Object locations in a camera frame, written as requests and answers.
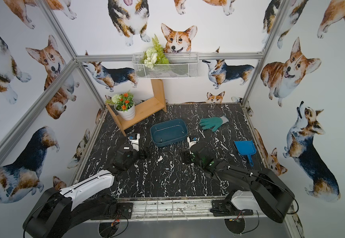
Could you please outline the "wooden shelf stand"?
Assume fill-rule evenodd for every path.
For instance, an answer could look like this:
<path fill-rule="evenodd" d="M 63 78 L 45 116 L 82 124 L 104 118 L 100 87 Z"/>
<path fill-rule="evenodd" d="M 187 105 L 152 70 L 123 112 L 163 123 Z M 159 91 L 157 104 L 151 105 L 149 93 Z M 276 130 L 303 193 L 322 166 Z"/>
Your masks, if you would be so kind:
<path fill-rule="evenodd" d="M 135 115 L 132 120 L 126 121 L 121 117 L 120 114 L 116 115 L 111 106 L 106 103 L 106 107 L 109 113 L 113 117 L 114 121 L 116 122 L 117 126 L 124 136 L 127 136 L 125 133 L 126 129 L 141 122 L 147 117 L 155 114 L 160 110 L 163 110 L 165 113 L 167 112 L 163 81 L 161 79 L 151 79 L 151 84 L 154 96 L 146 100 L 145 102 L 142 102 L 133 107 L 135 109 Z"/>

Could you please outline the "white pot orange flowers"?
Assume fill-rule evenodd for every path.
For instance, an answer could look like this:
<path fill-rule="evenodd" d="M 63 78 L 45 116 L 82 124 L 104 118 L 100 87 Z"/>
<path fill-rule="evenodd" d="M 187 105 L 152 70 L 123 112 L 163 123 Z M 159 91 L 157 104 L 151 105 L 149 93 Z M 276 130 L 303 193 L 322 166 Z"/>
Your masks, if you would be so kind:
<path fill-rule="evenodd" d="M 134 95 L 130 91 L 105 97 L 106 103 L 113 106 L 123 120 L 130 121 L 135 118 Z"/>

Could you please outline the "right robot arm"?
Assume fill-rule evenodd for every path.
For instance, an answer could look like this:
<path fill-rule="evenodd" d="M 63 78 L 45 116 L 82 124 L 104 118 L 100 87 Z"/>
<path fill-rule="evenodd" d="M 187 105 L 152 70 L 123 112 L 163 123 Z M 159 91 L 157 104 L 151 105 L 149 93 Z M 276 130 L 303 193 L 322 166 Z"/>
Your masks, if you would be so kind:
<path fill-rule="evenodd" d="M 212 159 L 205 153 L 200 144 L 191 146 L 188 151 L 181 151 L 182 163 L 194 165 L 206 177 L 227 181 L 242 190 L 233 190 L 225 199 L 225 214 L 234 210 L 255 210 L 264 213 L 268 218 L 283 223 L 289 208 L 296 201 L 294 193 L 271 170 L 251 170 L 237 167 L 225 159 Z"/>

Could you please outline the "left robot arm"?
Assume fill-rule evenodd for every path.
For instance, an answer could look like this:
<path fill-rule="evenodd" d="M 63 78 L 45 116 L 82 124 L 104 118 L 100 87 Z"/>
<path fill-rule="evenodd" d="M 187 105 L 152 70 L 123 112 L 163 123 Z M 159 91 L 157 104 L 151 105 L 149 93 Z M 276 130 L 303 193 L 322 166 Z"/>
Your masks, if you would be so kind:
<path fill-rule="evenodd" d="M 121 207 L 108 194 L 96 199 L 91 197 L 113 186 L 115 180 L 136 162 L 150 156 L 149 147 L 124 144 L 94 176 L 69 187 L 46 190 L 24 221 L 23 233 L 33 238 L 61 238 L 70 229 L 93 218 L 113 219 L 111 227 L 115 227 L 121 218 L 129 219 L 130 206 Z"/>

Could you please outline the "teal plastic storage box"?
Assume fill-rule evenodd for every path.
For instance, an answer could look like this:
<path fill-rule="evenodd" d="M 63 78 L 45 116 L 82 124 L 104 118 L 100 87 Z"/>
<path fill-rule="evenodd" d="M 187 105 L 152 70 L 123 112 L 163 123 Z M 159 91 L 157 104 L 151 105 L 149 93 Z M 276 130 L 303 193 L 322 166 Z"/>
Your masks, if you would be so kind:
<path fill-rule="evenodd" d="M 188 137 L 186 123 L 182 119 L 173 119 L 150 128 L 151 139 L 157 147 L 165 147 L 184 141 Z"/>

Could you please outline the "blue plastic dustpan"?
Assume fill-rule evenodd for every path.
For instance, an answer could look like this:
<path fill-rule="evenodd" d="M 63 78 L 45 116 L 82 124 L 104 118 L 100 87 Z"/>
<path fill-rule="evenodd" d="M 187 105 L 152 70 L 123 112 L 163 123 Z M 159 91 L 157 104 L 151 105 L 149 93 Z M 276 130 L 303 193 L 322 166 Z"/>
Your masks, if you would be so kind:
<path fill-rule="evenodd" d="M 236 146 L 237 151 L 241 156 L 247 156 L 248 161 L 250 163 L 251 167 L 254 167 L 254 162 L 252 159 L 252 155 L 255 155 L 257 153 L 257 150 L 254 146 L 253 141 L 247 140 L 247 141 L 234 141 L 234 144 Z"/>

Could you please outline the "artificial fern white flowers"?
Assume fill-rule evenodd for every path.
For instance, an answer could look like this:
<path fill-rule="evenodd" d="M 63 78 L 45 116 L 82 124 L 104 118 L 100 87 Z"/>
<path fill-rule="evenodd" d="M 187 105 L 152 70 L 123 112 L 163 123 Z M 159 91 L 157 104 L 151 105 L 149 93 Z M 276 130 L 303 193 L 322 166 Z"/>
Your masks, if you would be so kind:
<path fill-rule="evenodd" d="M 156 65 L 169 64 L 168 58 L 164 54 L 164 49 L 156 35 L 152 38 L 152 47 L 149 47 L 140 60 L 141 64 L 149 69 L 154 69 Z"/>

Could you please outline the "green work glove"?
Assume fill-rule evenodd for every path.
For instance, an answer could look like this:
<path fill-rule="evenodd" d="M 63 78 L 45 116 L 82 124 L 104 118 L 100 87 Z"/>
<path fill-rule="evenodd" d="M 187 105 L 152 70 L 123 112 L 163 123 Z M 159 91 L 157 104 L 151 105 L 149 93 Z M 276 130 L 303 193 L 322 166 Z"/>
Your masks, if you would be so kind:
<path fill-rule="evenodd" d="M 228 122 L 229 122 L 229 119 L 226 116 L 212 117 L 212 118 L 201 119 L 199 126 L 203 130 L 211 130 L 212 132 L 216 132 L 222 125 Z"/>

